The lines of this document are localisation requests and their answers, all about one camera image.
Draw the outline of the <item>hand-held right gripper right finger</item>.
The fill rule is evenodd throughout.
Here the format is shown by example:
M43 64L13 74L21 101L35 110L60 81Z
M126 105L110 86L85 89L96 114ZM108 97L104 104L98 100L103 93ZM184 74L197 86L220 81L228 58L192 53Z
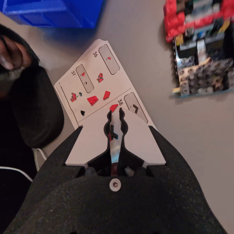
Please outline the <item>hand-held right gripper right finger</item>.
M123 167L147 167L165 165L166 161L148 126L140 117L125 108L119 109L121 121L121 149L119 164Z

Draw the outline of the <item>red lego wedge plate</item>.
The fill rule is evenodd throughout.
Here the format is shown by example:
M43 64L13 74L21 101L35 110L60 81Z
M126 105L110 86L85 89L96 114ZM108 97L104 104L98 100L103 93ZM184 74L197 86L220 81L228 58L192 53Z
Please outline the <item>red lego wedge plate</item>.
M92 97L87 98L87 100L90 103L90 105L93 106L98 101L98 97L92 96Z

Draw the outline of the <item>person's black clothing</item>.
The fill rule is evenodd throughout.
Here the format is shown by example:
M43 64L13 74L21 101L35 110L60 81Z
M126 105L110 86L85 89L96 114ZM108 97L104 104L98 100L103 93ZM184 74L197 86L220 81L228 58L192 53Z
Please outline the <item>person's black clothing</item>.
M11 104L0 101L0 166L16 168L31 179L37 174L34 154L22 139ZM19 171L0 169L0 233L19 211L31 181Z

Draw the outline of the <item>white lego instruction booklet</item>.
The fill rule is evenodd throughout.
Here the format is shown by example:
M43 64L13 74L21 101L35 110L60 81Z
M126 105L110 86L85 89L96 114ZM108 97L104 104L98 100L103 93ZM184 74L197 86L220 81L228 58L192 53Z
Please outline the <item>white lego instruction booklet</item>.
M75 129L81 127L81 121L97 110L109 110L111 105L118 104L110 123L114 127L110 141L112 163L118 162L123 136L120 108L128 109L155 128L108 41L94 41L54 87ZM110 96L103 100L105 91L109 91ZM93 106L87 100L92 96L98 97ZM85 111L85 116L81 115L81 110Z

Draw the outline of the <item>person's left hand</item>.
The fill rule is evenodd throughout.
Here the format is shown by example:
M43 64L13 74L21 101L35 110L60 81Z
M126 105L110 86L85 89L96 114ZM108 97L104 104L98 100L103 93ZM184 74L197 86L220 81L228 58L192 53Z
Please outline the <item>person's left hand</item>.
M6 70L27 68L31 65L31 56L23 45L0 36L0 65Z

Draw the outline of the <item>black quilted wrist rest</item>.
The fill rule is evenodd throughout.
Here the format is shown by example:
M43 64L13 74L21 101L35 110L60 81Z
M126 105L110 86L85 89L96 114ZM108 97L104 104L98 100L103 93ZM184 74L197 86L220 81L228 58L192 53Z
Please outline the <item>black quilted wrist rest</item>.
M13 83L9 98L26 145L43 148L60 135L63 109L43 67L25 68Z

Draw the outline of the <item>blue plastic bin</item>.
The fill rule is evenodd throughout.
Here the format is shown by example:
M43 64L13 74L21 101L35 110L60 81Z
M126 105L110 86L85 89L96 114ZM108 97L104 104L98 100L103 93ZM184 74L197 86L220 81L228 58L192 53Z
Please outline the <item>blue plastic bin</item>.
M93 29L103 0L1 0L0 12L19 25Z

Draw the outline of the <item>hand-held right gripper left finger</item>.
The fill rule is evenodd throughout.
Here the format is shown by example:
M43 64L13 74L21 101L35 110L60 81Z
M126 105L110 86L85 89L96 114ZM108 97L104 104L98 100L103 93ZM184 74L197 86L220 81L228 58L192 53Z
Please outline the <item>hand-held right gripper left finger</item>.
M81 121L78 128L80 134L65 162L67 166L91 166L100 159L106 161L93 167L101 167L111 163L110 157L110 122L112 120L111 110L97 110L95 113Z

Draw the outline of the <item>red and black lego car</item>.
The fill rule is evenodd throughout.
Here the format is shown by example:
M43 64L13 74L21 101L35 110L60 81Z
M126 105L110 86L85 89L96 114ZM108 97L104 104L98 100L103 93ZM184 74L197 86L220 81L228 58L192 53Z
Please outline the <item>red and black lego car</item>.
M166 41L173 45L175 97L234 91L234 1L166 0Z

